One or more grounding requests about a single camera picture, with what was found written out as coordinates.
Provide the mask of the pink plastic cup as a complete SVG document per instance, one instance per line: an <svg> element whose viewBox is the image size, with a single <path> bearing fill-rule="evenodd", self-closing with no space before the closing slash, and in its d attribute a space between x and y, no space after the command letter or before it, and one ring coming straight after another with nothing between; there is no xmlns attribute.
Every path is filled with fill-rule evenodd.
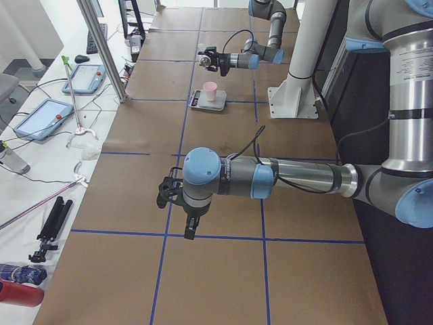
<svg viewBox="0 0 433 325"><path fill-rule="evenodd" d="M213 102L216 100L217 84L212 81L205 82L202 85L202 90L204 92L205 99L208 102Z"/></svg>

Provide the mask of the black folded tripod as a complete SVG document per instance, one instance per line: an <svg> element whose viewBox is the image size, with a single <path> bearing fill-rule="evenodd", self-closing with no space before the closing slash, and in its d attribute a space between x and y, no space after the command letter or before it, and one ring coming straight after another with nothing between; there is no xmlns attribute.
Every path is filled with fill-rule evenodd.
<svg viewBox="0 0 433 325"><path fill-rule="evenodd" d="M64 199L61 196L56 198L55 204L43 226L43 229L37 236L37 240L41 241L39 250L35 251L33 255L28 256L28 259L31 262L46 262L45 256L47 251L58 250L58 245L52 244L52 242L55 242L72 204L72 200L64 202Z"/></svg>

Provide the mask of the blue teach pendant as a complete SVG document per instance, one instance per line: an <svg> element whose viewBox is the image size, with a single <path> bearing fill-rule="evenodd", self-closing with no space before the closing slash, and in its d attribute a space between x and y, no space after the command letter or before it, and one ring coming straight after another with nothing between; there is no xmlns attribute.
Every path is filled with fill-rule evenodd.
<svg viewBox="0 0 433 325"><path fill-rule="evenodd" d="M77 64L73 69L68 68L74 94L90 95L95 93L106 76L104 65Z"/></svg>
<svg viewBox="0 0 433 325"><path fill-rule="evenodd" d="M14 127L14 132L22 137L44 140L70 116L72 111L72 104L46 99Z"/></svg>

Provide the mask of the near blue teach pendant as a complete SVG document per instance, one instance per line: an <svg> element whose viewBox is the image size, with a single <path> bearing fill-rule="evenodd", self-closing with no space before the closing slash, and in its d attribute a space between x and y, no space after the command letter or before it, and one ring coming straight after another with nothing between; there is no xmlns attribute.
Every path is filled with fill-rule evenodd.
<svg viewBox="0 0 433 325"><path fill-rule="evenodd" d="M22 137L44 140L70 116L72 111L72 104L46 99L14 127L14 132Z"/></svg>

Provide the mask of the black computer mouse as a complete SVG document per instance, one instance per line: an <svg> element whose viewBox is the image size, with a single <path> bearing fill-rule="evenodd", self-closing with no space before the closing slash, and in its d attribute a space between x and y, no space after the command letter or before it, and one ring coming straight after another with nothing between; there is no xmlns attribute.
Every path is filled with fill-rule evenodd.
<svg viewBox="0 0 433 325"><path fill-rule="evenodd" d="M74 58L74 62L77 63L77 64L88 62L89 60L90 60L90 57L89 56L84 56L84 55L77 55Z"/></svg>

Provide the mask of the blue patterned folded umbrella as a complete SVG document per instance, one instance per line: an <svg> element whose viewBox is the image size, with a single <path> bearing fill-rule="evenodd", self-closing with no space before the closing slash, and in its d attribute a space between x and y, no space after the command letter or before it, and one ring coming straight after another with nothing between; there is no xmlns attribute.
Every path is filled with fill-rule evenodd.
<svg viewBox="0 0 433 325"><path fill-rule="evenodd" d="M28 265L17 266L1 264L1 279L19 284L40 285L47 278L47 271L44 268L34 268Z"/></svg>

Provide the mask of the crumpled white cloth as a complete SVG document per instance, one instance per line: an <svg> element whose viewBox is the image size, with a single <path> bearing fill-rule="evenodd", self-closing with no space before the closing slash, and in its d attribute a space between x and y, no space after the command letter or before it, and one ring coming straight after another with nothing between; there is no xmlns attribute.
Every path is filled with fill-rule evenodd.
<svg viewBox="0 0 433 325"><path fill-rule="evenodd" d="M97 160L99 155L101 154L101 148L97 147L95 144L87 141L85 139L81 139L78 135L71 135L67 142L66 148L75 148L80 151L81 160L91 161Z"/></svg>

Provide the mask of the aluminium frame post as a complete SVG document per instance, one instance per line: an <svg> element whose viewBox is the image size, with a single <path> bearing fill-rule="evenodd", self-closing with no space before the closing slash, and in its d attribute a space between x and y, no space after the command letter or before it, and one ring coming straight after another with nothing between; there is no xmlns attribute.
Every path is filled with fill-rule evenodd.
<svg viewBox="0 0 433 325"><path fill-rule="evenodd" d="M118 71L116 69L116 65L114 63L107 41L101 31L101 28L99 27L99 21L97 19L95 10L93 9L90 0L77 0L76 2L78 3L87 27L97 45L99 56L106 68L106 73L116 92L118 100L120 103L124 103L126 102L128 95L125 91L124 84L118 75Z"/></svg>

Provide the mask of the clear glass sauce bottle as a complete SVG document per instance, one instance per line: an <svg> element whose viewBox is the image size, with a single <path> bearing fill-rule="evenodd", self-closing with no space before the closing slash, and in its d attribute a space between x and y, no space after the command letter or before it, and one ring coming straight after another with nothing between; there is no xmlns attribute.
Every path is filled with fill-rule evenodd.
<svg viewBox="0 0 433 325"><path fill-rule="evenodd" d="M200 43L198 45L198 62L199 65L207 68L210 65L210 58L205 54L206 46L205 44Z"/></svg>

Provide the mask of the red water bottle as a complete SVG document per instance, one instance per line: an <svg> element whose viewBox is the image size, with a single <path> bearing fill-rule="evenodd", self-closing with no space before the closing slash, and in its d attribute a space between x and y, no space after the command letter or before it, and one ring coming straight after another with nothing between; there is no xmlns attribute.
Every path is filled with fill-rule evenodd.
<svg viewBox="0 0 433 325"><path fill-rule="evenodd" d="M45 293L40 288L34 288L16 282L1 280L1 302L24 307L39 305Z"/></svg>

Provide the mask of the far blue teach pendant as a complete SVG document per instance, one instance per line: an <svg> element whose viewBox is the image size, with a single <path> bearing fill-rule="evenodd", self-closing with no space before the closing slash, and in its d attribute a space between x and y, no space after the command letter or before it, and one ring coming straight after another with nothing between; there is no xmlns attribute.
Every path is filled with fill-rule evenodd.
<svg viewBox="0 0 433 325"><path fill-rule="evenodd" d="M68 68L74 94L90 95L95 93L106 76L104 65L77 64L73 69Z"/></svg>

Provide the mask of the grey digital kitchen scale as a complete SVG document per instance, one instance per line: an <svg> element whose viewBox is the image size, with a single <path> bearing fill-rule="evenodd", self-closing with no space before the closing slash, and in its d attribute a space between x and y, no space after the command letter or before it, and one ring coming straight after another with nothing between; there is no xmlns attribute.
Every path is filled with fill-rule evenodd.
<svg viewBox="0 0 433 325"><path fill-rule="evenodd" d="M190 108L220 112L225 107L227 94L223 90L217 90L216 92L216 99L208 101L204 95L204 90L193 90L189 97L188 106Z"/></svg>

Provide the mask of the green tipped reacher grabber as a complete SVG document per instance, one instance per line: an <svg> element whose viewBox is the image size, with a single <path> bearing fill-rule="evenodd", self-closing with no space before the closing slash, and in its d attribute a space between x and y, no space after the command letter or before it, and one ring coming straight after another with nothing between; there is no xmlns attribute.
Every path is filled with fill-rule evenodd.
<svg viewBox="0 0 433 325"><path fill-rule="evenodd" d="M76 120L76 126L77 126L76 131L73 134L70 135L70 137L68 138L68 141L66 143L66 147L69 148L71 146L72 139L74 137L76 137L76 136L80 136L80 135L84 135L86 133L90 133L96 140L98 140L99 138L97 137L97 134L96 134L96 132L94 130L88 129L88 128L84 128L84 127L81 126L80 118L78 116L78 112L77 112L77 109L76 109L76 100L75 100L74 90L73 90L73 87L72 87L72 80L71 80L71 77L70 77L70 71L72 70L72 68L70 67L69 62L68 62L69 57L61 55L61 59L63 61L63 65L64 65L64 68L65 68L65 71L66 71L66 77L67 77L68 85L69 85L69 88L70 88L70 97L72 99L72 107L73 107L73 112L74 112L74 116L75 116L75 120Z"/></svg>

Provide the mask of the pink handled reacher grabber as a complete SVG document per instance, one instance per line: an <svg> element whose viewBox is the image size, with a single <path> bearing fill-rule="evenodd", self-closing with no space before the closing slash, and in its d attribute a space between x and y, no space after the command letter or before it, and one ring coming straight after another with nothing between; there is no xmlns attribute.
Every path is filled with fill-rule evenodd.
<svg viewBox="0 0 433 325"><path fill-rule="evenodd" d="M16 216L12 217L11 219L8 219L4 223L1 224L1 230L6 228L7 226L11 225L13 222L19 220L23 216L29 214L31 211L35 210L36 208L40 207L41 205L45 204L46 202L50 201L51 199L59 196L61 193L65 192L66 190L69 190L70 188L73 188L77 184L81 184L84 188L88 187L87 179L84 175L79 173L79 169L82 166L83 162L79 161L73 169L74 173L74 181L67 183L64 187L60 188L56 192L50 194L46 198L34 203L32 206L28 207L27 209L23 210L22 212L18 213Z"/></svg>

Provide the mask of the black box with label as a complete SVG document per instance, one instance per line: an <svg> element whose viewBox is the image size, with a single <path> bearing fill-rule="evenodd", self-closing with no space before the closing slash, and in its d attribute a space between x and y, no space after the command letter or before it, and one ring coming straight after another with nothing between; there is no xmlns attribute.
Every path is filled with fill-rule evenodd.
<svg viewBox="0 0 433 325"><path fill-rule="evenodd" d="M132 62L136 62L138 59L142 46L141 41L142 38L140 35L132 35L129 39Z"/></svg>

